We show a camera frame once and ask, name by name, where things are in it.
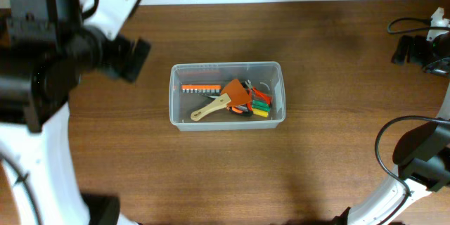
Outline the orange socket bit holder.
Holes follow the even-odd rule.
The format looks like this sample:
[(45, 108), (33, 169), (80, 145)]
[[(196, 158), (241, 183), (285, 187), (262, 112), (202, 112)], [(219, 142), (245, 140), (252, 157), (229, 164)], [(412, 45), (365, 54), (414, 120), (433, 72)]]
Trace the orange socket bit holder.
[(186, 94), (219, 94), (221, 85), (213, 84), (183, 84), (181, 91)]

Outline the orange scraper wooden handle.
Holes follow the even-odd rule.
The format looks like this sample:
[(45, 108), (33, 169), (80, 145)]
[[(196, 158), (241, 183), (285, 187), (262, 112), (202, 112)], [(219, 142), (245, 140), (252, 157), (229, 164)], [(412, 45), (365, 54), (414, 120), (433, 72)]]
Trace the orange scraper wooden handle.
[(191, 119), (195, 122), (215, 111), (226, 107), (240, 106), (251, 101), (243, 85), (238, 79), (230, 81), (222, 90), (221, 95), (205, 107), (191, 113)]

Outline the small red cutting pliers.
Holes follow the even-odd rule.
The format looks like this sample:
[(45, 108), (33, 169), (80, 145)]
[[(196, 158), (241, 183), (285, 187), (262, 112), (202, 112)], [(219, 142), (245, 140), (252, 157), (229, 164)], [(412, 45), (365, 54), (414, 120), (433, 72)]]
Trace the small red cutting pliers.
[(254, 88), (250, 80), (246, 80), (245, 84), (248, 87), (248, 89), (255, 94), (256, 97), (262, 99), (269, 108), (271, 107), (271, 97), (269, 95), (266, 95), (260, 90)]

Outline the orange long nose pliers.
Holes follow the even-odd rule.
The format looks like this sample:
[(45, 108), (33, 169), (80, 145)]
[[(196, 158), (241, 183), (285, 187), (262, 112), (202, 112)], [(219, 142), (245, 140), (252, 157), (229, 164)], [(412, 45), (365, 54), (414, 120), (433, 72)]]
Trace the orange long nose pliers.
[(237, 107), (226, 107), (226, 109), (235, 115), (240, 115), (244, 117), (251, 117), (253, 115), (245, 106), (237, 106)]

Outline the clear screwdriver set case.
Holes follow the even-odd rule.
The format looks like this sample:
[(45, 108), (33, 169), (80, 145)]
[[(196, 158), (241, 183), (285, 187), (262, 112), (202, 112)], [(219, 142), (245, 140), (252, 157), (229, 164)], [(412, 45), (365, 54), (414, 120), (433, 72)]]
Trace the clear screwdriver set case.
[(269, 108), (264, 101), (255, 96), (255, 94), (250, 94), (252, 100), (249, 103), (246, 103), (242, 106), (245, 106), (253, 115), (260, 117), (268, 117), (271, 111), (271, 107)]

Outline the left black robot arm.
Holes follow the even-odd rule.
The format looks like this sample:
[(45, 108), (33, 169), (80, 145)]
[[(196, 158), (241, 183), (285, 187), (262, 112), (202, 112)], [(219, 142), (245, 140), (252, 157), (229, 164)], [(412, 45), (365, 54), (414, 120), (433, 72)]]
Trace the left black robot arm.
[(80, 191), (68, 123), (81, 76), (135, 82), (151, 46), (120, 33), (141, 0), (10, 0), (1, 19), (1, 166), (21, 224), (128, 225), (115, 195)]

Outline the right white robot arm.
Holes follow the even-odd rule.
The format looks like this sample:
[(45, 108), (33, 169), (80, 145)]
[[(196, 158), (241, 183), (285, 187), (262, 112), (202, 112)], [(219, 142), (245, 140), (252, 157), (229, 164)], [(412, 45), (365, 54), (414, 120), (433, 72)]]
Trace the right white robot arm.
[[(449, 77), (449, 33), (402, 36), (392, 62), (415, 63), (425, 73)], [(381, 164), (387, 178), (361, 204), (336, 216), (332, 224), (393, 224), (415, 201), (449, 186), (449, 97), (444, 98), (435, 118), (410, 118), (422, 125), (399, 139), (392, 169)]]

